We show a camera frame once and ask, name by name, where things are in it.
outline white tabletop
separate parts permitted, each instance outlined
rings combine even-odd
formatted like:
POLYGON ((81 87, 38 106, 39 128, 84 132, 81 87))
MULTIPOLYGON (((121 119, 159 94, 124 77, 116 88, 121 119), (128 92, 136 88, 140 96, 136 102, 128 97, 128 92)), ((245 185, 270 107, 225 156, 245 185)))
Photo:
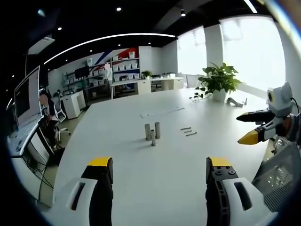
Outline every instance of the white tabletop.
POLYGON ((240 177, 252 181, 267 143, 239 145, 256 125, 236 117, 266 105, 241 91, 235 96, 249 97, 244 108, 211 98, 192 102, 194 92, 161 91, 91 105, 65 149, 54 195, 93 158, 112 156, 114 226, 206 225, 206 157, 227 157, 240 177), (154 128, 157 121, 162 138, 153 147, 144 124, 154 128), (184 127, 198 133, 186 137, 184 127))
MULTIPOLYGON (((154 79, 148 79, 148 81, 166 81, 166 80, 176 80, 176 79, 183 79, 181 77, 174 77, 174 78, 154 78, 154 79)), ((124 81, 117 81, 113 82, 111 84, 111 87, 113 86, 121 86, 121 85, 126 85, 126 84, 131 84, 131 83, 137 83, 139 81, 144 81, 143 79, 132 79, 132 80, 124 80, 124 81)))

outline ceiling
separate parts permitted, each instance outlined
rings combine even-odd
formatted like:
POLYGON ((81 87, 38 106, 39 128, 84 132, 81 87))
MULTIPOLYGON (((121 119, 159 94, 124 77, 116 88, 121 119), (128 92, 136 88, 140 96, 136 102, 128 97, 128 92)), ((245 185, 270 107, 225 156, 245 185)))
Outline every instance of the ceiling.
MULTIPOLYGON (((268 10, 251 0, 259 14, 269 15, 268 10)), ((195 27, 210 26, 218 23, 220 18, 252 14, 243 0, 86 0, 84 4, 62 2, 28 6, 26 9, 12 7, 7 47, 10 49, 8 63, 4 70, 5 86, 8 99, 13 89, 24 78, 26 50, 46 35, 55 41, 38 55, 29 55, 27 71, 56 54, 88 40, 122 33, 156 32, 180 35, 195 27), (186 16, 181 17, 181 9, 186 16), (45 16, 38 14, 41 9, 45 16)), ((54 69, 68 62, 109 49, 148 45, 162 47, 175 40, 169 37, 128 36, 99 40, 72 49, 46 64, 47 69, 54 69)))

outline office chair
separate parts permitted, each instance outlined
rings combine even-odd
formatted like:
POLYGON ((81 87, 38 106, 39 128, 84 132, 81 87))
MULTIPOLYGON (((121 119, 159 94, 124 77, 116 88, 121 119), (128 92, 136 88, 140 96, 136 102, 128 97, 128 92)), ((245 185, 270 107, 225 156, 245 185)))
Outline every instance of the office chair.
POLYGON ((55 125, 55 138, 58 142, 61 142, 61 134, 62 133, 68 133, 68 135, 71 135, 71 132, 68 131, 68 128, 62 128, 60 129, 57 125, 61 122, 63 122, 66 119, 66 114, 62 110, 61 106, 61 95, 54 95, 52 97, 52 101, 54 102, 56 113, 55 116, 58 119, 57 124, 55 125))
POLYGON ((198 80, 199 77, 201 77, 201 75, 186 74, 187 88, 195 88, 200 86, 201 82, 198 80))
POLYGON ((299 147, 287 141, 281 150, 261 164, 252 184, 263 194, 264 204, 272 212, 288 197, 301 178, 299 147))

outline white desk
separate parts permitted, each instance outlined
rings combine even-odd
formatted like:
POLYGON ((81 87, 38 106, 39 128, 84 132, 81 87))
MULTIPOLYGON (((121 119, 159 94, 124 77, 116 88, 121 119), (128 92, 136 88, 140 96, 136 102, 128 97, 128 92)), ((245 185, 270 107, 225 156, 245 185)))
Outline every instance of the white desk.
POLYGON ((244 108, 211 98, 192 102, 194 92, 162 91, 91 105, 65 149, 54 196, 93 158, 112 156, 114 226, 206 225, 206 157, 227 157, 240 177, 252 181, 267 143, 238 144, 256 125, 236 117, 266 105, 257 97, 249 97, 244 108), (157 121, 162 138, 153 147, 144 124, 154 128, 157 121), (186 137, 184 127, 198 133, 186 137))
POLYGON ((118 81, 111 84, 111 99, 114 98, 116 86, 122 86, 127 84, 134 84, 135 92, 138 95, 151 93, 152 81, 160 81, 162 83, 162 90, 182 89, 184 86, 184 79, 177 77, 118 81))
POLYGON ((83 91, 62 97, 68 119, 77 118, 86 107, 83 91))
POLYGON ((37 200, 39 200, 40 185, 42 183, 40 178, 42 178, 44 171, 33 173, 25 163, 23 154, 25 148, 28 148, 32 158, 39 162, 38 168, 45 168, 49 159, 49 152, 52 153, 52 150, 39 128, 40 119, 38 115, 33 117, 30 123, 20 128, 19 131, 15 131, 11 135, 11 139, 8 140, 11 161, 16 174, 24 188, 37 200))

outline bright window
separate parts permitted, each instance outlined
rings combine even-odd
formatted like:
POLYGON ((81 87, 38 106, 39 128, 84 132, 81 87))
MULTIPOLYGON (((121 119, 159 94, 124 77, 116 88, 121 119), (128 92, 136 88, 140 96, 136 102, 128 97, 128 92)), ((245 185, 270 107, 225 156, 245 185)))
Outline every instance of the bright window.
POLYGON ((247 85, 267 90, 285 82, 285 59, 274 21, 266 16, 240 16, 220 21, 223 60, 247 85))
POLYGON ((198 27, 178 37, 178 72, 203 74, 206 67, 204 27, 198 27))

